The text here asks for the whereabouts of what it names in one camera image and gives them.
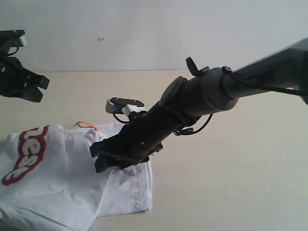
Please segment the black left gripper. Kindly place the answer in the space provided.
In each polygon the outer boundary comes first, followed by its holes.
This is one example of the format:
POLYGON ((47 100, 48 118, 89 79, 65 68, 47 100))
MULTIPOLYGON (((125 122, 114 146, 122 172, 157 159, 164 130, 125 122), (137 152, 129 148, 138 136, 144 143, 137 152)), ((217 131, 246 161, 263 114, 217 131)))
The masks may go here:
POLYGON ((33 73, 21 65, 15 57, 0 57, 0 95, 20 96, 21 99, 39 103, 50 80, 44 75, 33 73))

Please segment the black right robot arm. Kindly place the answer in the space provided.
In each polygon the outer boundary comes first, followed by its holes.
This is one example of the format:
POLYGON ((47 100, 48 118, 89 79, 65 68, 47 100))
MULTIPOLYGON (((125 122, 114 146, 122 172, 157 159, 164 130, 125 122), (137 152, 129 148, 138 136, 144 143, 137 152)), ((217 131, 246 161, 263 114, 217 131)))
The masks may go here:
POLYGON ((90 147, 96 172, 148 162, 169 135, 195 134, 193 125, 202 116, 228 111, 242 97, 277 92, 308 100, 306 38, 237 70, 227 66, 198 69, 192 58, 186 64, 192 78, 177 77, 149 110, 138 100, 107 100, 107 113, 114 118, 125 115, 128 120, 116 135, 90 147))

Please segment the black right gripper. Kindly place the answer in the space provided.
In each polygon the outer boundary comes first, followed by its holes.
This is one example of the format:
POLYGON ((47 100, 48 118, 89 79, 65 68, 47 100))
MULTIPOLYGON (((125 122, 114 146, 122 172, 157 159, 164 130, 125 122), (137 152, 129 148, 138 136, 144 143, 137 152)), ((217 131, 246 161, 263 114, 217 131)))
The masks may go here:
POLYGON ((151 150, 183 125, 181 110, 161 105, 154 105, 141 116, 137 113, 143 112, 142 107, 127 105, 121 111, 130 123, 119 134, 90 146, 91 157, 97 157, 97 173, 111 167, 125 169, 144 161, 151 150))

